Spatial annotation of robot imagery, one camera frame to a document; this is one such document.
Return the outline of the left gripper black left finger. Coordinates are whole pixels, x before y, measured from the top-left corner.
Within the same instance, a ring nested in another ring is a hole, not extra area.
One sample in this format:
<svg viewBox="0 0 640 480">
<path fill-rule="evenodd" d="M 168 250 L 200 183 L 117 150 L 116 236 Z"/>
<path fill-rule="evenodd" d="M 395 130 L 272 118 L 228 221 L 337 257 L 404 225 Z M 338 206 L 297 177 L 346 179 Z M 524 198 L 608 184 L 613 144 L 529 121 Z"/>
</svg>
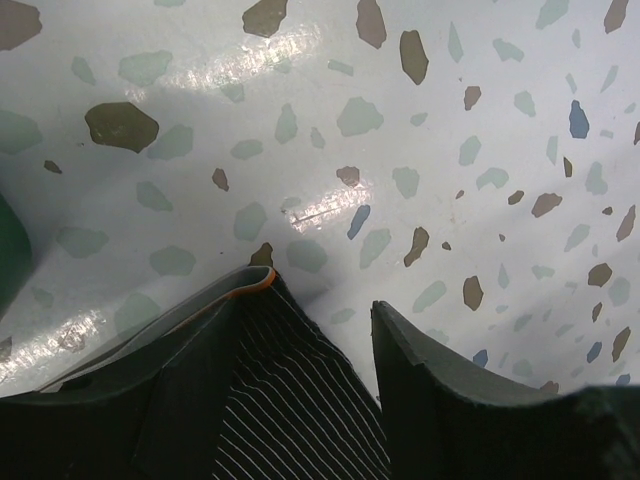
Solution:
<svg viewBox="0 0 640 480">
<path fill-rule="evenodd" d="M 210 479 L 236 359 L 234 301 L 56 393 L 1 401 L 4 479 Z"/>
</svg>

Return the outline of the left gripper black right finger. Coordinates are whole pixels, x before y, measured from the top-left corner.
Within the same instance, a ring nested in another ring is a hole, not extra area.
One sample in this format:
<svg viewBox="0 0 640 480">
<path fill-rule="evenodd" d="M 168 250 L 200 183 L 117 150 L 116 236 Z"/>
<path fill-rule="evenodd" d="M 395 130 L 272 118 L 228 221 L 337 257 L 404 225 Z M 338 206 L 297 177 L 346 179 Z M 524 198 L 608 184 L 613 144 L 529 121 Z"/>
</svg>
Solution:
<svg viewBox="0 0 640 480">
<path fill-rule="evenodd" d="M 394 479 L 636 479 L 639 389 L 559 395 L 497 375 L 371 308 Z"/>
</svg>

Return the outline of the black striped underwear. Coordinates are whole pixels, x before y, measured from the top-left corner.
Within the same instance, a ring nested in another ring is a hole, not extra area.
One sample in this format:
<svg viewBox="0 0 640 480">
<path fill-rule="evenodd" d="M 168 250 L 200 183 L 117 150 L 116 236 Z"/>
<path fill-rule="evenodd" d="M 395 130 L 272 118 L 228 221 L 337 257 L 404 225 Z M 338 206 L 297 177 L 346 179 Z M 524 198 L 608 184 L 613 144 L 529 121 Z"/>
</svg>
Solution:
<svg viewBox="0 0 640 480">
<path fill-rule="evenodd" d="M 216 282 L 193 307 L 128 329 L 69 381 L 170 335 L 234 301 L 236 359 L 210 479 L 387 479 L 380 409 L 349 360 L 297 305 L 270 267 Z"/>
</svg>

